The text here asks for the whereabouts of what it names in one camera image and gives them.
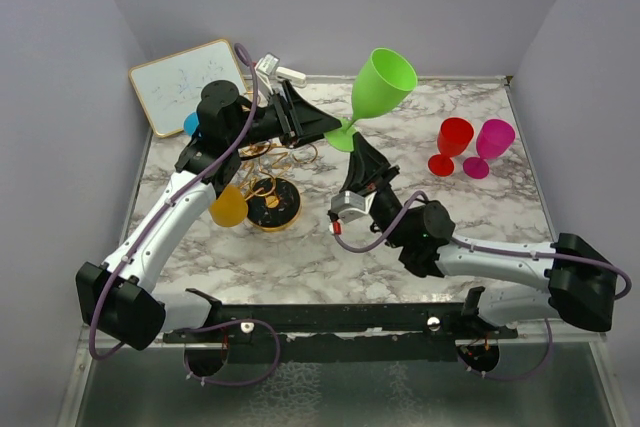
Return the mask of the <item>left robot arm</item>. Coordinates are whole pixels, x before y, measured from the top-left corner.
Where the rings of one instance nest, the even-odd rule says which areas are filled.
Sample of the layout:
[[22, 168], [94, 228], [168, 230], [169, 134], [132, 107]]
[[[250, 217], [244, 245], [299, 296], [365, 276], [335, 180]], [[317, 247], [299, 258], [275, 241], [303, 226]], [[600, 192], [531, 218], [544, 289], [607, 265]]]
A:
[[340, 121], [305, 101], [283, 82], [260, 108], [230, 81], [201, 91], [198, 126], [182, 150], [161, 197], [134, 232], [101, 264], [85, 263], [76, 274], [83, 321], [137, 350], [161, 333], [188, 330], [206, 342], [220, 332], [214, 299], [195, 290], [154, 297], [152, 292], [173, 251], [192, 224], [230, 184], [242, 162], [240, 149], [280, 140], [302, 147], [340, 127]]

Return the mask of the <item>blue wine glass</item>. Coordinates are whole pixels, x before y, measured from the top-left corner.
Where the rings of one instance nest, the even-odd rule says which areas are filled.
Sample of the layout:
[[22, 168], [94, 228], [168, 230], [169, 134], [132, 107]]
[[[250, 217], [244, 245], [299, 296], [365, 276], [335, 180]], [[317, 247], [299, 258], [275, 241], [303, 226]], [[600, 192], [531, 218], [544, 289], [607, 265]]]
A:
[[183, 130], [189, 137], [200, 138], [199, 118], [196, 112], [190, 113], [183, 122]]

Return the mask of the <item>red wine glass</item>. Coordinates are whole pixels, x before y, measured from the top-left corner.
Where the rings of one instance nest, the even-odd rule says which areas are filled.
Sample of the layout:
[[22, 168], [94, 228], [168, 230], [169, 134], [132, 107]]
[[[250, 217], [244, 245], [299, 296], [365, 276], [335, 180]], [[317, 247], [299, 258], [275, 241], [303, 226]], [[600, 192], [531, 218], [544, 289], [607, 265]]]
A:
[[429, 170], [437, 176], [446, 177], [454, 172], [453, 159], [462, 154], [474, 137], [472, 124], [460, 117], [450, 117], [440, 126], [437, 137], [438, 153], [428, 161]]

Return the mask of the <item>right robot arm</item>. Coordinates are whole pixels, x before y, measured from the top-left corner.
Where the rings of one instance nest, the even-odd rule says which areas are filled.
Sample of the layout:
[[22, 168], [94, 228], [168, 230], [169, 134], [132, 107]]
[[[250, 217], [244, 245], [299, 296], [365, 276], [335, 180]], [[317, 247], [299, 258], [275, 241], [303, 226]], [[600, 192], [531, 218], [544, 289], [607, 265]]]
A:
[[459, 314], [461, 330], [481, 338], [519, 320], [559, 318], [582, 330], [603, 333], [613, 324], [620, 270], [582, 237], [562, 233], [554, 242], [487, 242], [455, 235], [455, 224], [437, 200], [417, 191], [400, 201], [391, 186], [399, 169], [361, 134], [353, 137], [345, 182], [332, 201], [334, 223], [368, 216], [378, 238], [400, 251], [399, 260], [425, 278], [470, 276], [505, 282], [497, 290], [468, 293]]

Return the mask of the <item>pink wine glass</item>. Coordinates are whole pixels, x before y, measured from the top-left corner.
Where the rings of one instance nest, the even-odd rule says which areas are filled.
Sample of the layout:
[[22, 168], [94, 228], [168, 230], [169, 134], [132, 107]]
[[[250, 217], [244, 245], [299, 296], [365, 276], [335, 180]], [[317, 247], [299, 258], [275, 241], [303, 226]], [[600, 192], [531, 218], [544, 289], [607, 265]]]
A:
[[514, 127], [502, 119], [487, 120], [476, 139], [475, 157], [463, 162], [464, 173], [473, 179], [484, 179], [489, 175], [489, 161], [500, 157], [514, 142]]

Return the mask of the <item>green wine glass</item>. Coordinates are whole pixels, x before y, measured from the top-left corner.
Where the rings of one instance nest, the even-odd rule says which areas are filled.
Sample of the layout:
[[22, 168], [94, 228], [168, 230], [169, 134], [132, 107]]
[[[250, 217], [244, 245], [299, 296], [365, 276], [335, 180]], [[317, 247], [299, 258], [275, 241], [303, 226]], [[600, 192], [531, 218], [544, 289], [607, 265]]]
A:
[[390, 113], [417, 85], [417, 73], [405, 57], [389, 48], [374, 49], [354, 80], [351, 118], [342, 118], [340, 127], [326, 133], [325, 139], [338, 151], [353, 152], [355, 123]]

